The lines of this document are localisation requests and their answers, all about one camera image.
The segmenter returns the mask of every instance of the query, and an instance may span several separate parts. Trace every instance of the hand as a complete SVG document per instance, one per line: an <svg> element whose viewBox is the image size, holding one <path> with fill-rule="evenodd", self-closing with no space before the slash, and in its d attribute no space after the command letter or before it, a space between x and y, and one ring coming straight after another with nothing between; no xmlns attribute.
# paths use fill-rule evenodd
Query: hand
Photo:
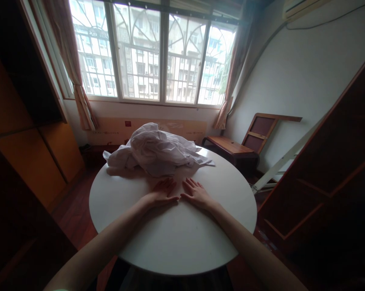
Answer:
<svg viewBox="0 0 365 291"><path fill-rule="evenodd" d="M185 187L188 194L181 193L181 197L184 197L193 205L209 210L211 205L215 204L215 200L209 196L199 182L195 182L192 178L186 178L185 181L182 181L182 185Z"/></svg>
<svg viewBox="0 0 365 291"><path fill-rule="evenodd" d="M179 199L178 196L169 197L176 184L177 183L174 182L172 178L159 181L154 186L154 189L142 199L146 201L150 208L166 205L170 202L176 201Z"/></svg>

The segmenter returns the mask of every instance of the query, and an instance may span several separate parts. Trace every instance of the crumpled white fabric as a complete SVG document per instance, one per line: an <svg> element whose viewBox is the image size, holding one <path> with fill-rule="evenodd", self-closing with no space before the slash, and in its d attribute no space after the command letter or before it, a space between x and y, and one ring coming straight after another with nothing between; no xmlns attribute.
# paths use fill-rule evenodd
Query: crumpled white fabric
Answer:
<svg viewBox="0 0 365 291"><path fill-rule="evenodd" d="M146 123L131 136L127 145L121 145L110 154L103 152L109 167L133 169L140 165L153 177L174 175L177 166L214 166L215 163L197 152L194 142L179 135L158 130L156 123Z"/></svg>

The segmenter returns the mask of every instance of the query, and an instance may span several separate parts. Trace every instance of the white table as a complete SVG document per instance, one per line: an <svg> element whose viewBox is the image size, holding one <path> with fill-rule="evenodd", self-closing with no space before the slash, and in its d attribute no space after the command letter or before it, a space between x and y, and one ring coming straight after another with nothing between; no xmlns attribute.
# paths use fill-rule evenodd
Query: white table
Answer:
<svg viewBox="0 0 365 291"><path fill-rule="evenodd" d="M192 177L253 233L257 209L246 179L219 155L206 149L199 153L213 159L216 166L178 168L174 176L177 186L171 195L183 193L182 180ZM125 170L120 172L122 176L111 176L108 174L111 169L107 164L101 168L89 196L89 210L97 232L134 205L160 180L151 178L142 169ZM141 269L167 275L199 274L227 264L238 254L221 228L183 199L176 206L151 210L147 218L149 220L139 225L118 254Z"/></svg>

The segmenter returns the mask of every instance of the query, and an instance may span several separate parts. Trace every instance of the beige curtain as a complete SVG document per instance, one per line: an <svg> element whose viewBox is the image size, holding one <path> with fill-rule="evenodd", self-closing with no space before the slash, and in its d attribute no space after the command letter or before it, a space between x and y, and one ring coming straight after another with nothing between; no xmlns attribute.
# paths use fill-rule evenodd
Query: beige curtain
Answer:
<svg viewBox="0 0 365 291"><path fill-rule="evenodd" d="M240 25L236 32L224 102L213 123L213 128L215 129L226 129L227 113L232 104L232 93L240 76L252 40L256 11L256 3L252 1L245 2L241 18L244 24Z"/></svg>
<svg viewBox="0 0 365 291"><path fill-rule="evenodd" d="M60 49L69 79L73 84L74 98L80 115L81 128L93 131L98 128L95 115L82 86L80 62L78 59L76 36L74 34L69 0L43 0L46 14Z"/></svg>

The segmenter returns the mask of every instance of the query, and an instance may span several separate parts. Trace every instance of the air conditioner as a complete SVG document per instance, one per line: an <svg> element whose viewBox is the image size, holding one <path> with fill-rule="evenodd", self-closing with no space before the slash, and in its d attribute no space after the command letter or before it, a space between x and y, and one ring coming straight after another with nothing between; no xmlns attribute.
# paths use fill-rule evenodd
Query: air conditioner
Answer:
<svg viewBox="0 0 365 291"><path fill-rule="evenodd" d="M323 6L330 0L286 0L283 6L283 19L291 22Z"/></svg>

